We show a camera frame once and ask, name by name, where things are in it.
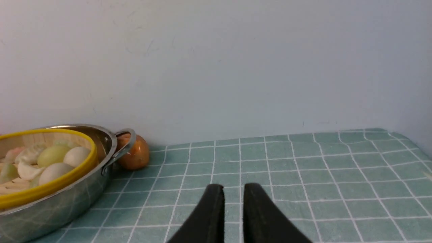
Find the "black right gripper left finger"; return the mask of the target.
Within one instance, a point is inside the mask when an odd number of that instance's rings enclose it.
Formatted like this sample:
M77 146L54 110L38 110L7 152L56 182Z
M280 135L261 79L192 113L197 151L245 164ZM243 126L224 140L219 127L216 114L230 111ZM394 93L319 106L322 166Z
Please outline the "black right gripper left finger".
M169 243L223 243L225 240L225 194L223 186L209 184L187 220Z

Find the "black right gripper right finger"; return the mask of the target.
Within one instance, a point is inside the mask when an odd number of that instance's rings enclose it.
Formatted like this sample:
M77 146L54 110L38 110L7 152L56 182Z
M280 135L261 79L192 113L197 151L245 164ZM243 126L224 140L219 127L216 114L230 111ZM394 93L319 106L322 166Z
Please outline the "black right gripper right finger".
M245 243L311 242L272 202L260 184L245 184L243 200Z

